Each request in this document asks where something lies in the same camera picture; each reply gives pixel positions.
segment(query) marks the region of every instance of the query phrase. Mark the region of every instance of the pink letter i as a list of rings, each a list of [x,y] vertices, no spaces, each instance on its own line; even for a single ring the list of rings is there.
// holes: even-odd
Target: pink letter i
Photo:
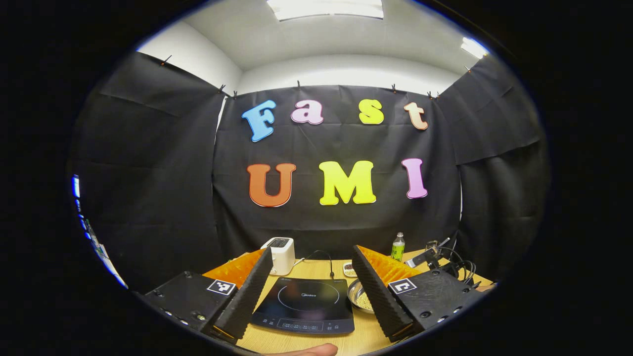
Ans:
[[[406,168],[406,174],[409,177],[409,191],[406,197],[409,199],[423,198],[429,192],[424,189],[422,184],[422,160],[419,158],[407,158],[402,161],[402,165]]]

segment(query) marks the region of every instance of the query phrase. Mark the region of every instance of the induction cooktop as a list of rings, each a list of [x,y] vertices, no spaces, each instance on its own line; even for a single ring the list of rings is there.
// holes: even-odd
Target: induction cooktop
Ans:
[[[347,334],[354,315],[346,279],[277,279],[251,324],[303,334]]]

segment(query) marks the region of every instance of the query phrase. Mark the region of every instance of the white wall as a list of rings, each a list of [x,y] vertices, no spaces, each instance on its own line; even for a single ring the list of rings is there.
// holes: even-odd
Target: white wall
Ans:
[[[210,84],[232,94],[242,76],[242,70],[211,41],[185,22],[159,32],[138,50],[150,56],[166,59]]]
[[[263,65],[242,74],[237,93],[302,86],[351,85],[391,88],[433,96],[461,75],[423,63],[398,58],[334,54],[298,58]]]

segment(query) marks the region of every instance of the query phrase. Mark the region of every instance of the bottle label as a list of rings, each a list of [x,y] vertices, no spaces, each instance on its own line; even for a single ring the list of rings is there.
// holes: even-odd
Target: bottle label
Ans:
[[[391,258],[402,262],[402,255],[404,254],[404,244],[391,246]]]

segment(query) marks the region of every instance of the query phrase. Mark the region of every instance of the ceiling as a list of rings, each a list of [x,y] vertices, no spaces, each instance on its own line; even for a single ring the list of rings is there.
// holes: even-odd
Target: ceiling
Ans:
[[[402,58],[463,74],[477,58],[456,25],[410,0],[382,0],[384,19],[325,15],[279,22],[265,0],[222,0],[184,19],[242,70],[324,54]]]

